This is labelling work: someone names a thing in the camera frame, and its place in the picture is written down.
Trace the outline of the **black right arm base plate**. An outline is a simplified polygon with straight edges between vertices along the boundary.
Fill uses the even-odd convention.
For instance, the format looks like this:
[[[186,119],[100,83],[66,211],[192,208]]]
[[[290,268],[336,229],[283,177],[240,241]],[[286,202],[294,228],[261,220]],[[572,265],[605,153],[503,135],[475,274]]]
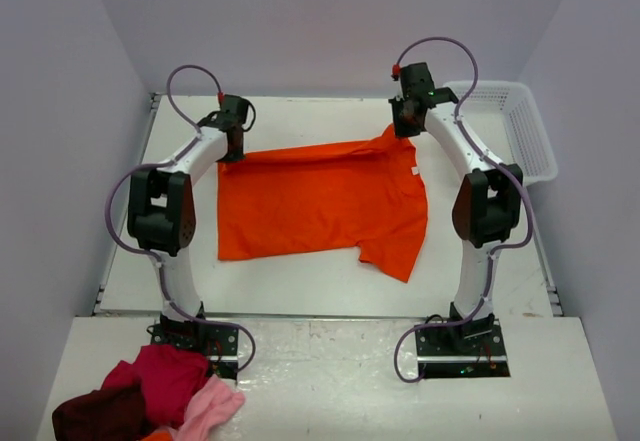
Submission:
[[[507,378],[511,375],[501,325],[464,337],[461,327],[415,332],[418,377],[430,379]]]

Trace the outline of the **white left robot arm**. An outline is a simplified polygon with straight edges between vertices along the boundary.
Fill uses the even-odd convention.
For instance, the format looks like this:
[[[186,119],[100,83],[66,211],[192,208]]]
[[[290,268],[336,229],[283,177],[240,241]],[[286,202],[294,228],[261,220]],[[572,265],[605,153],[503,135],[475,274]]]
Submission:
[[[193,187],[213,165],[244,159],[244,134],[256,117],[246,98],[221,95],[219,101],[219,109],[196,124],[191,141],[130,177],[127,231],[153,261],[163,298],[152,340],[187,354],[220,354],[216,342],[239,331],[230,323],[206,321],[189,254],[196,232]]]

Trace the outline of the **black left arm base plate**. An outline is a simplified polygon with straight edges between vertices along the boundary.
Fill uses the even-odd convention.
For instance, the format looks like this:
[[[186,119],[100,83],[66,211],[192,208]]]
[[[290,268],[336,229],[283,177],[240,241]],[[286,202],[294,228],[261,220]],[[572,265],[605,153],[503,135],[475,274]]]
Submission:
[[[238,334],[231,327],[179,322],[161,315],[147,327],[152,344],[168,344],[176,349],[199,353],[209,359],[207,375],[234,380],[238,378]]]

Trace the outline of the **orange t shirt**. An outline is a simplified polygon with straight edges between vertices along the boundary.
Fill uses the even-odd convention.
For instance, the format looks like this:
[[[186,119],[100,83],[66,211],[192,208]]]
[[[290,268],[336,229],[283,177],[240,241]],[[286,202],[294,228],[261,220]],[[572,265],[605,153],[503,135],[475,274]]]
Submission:
[[[218,169],[218,258],[334,249],[409,281],[428,229],[414,144],[387,127],[369,140],[247,154]]]

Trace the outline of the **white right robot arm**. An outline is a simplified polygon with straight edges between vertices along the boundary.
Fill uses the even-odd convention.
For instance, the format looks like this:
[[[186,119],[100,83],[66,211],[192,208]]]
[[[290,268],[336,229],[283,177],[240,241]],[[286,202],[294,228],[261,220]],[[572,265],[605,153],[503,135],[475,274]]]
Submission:
[[[501,159],[466,127],[461,99],[449,87],[436,87],[426,63],[392,67],[400,94],[389,100],[398,137],[430,134],[448,156],[460,178],[452,208],[453,228],[462,241],[460,281],[449,317],[424,327],[431,343],[447,343],[467,354],[494,327],[493,285],[500,246],[520,219],[518,187],[523,173]]]

